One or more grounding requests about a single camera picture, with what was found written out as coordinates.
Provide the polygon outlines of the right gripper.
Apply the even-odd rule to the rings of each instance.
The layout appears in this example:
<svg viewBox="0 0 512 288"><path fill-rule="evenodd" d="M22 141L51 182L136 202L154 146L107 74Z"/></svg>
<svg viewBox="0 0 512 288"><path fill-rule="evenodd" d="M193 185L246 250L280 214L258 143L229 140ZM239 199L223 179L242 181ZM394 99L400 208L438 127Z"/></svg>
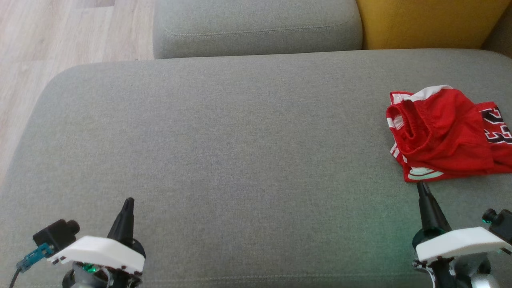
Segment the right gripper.
<svg viewBox="0 0 512 288"><path fill-rule="evenodd" d="M507 248L507 242L483 227L452 231L441 207L425 182L416 184L422 231L425 236L436 236L416 246L420 262L431 263L438 258L488 253Z"/></svg>

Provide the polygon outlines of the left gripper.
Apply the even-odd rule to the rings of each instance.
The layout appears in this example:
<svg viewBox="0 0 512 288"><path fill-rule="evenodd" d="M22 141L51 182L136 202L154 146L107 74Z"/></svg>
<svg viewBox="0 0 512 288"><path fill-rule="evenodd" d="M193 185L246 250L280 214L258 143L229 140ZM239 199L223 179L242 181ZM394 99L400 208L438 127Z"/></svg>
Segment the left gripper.
<svg viewBox="0 0 512 288"><path fill-rule="evenodd" d="M127 198L118 213L108 238L84 236L47 259L53 264L70 261L121 269L129 274L141 273L146 259L133 246L134 198Z"/></svg>

